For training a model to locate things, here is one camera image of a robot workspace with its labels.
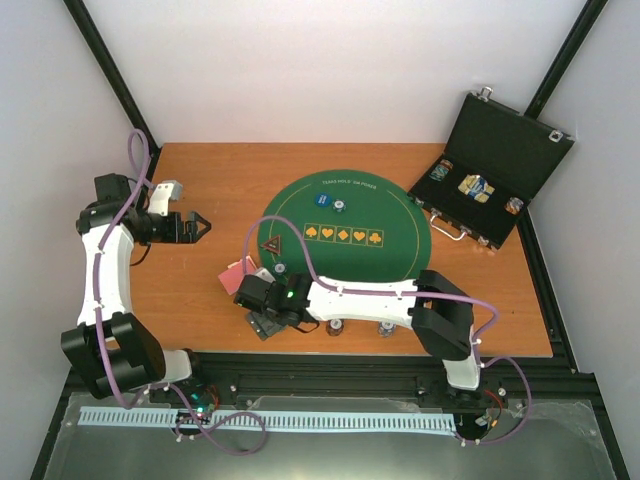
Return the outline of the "black red poker chip stack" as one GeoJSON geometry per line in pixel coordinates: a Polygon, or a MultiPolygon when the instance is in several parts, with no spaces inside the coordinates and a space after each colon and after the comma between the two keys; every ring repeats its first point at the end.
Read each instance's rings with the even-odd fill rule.
{"type": "Polygon", "coordinates": [[[331,337],[337,337],[344,331],[344,326],[342,319],[332,319],[326,324],[326,332],[331,337]]]}

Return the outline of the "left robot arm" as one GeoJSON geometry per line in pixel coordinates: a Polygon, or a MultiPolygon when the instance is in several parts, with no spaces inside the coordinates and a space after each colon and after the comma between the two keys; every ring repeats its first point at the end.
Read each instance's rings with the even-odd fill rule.
{"type": "Polygon", "coordinates": [[[175,180],[157,184],[142,207],[136,205],[141,189],[124,175],[99,176],[94,187],[95,201],[76,221],[86,255],[84,300],[76,327],[61,335],[62,351],[97,399],[166,382],[184,401],[197,402],[208,378],[191,350],[163,349],[136,317],[130,268],[136,244],[194,244],[211,224],[196,212],[170,209],[182,193],[175,180]]]}

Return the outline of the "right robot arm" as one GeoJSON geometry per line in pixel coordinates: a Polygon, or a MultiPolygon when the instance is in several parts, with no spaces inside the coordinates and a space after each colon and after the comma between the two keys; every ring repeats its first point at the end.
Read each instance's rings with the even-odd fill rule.
{"type": "Polygon", "coordinates": [[[477,302],[433,270],[421,271],[416,279],[379,283],[294,274],[283,284],[247,274],[234,303],[295,329],[337,320],[406,328],[426,353],[443,363],[450,387],[473,391],[480,386],[473,346],[477,302]]]}

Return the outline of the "light blue poker chip stack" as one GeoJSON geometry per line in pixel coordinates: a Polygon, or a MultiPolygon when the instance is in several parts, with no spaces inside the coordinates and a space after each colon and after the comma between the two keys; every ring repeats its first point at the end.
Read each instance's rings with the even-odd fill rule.
{"type": "Polygon", "coordinates": [[[378,335],[382,338],[391,337],[395,333],[395,330],[396,326],[390,322],[380,322],[377,328],[378,335]]]}

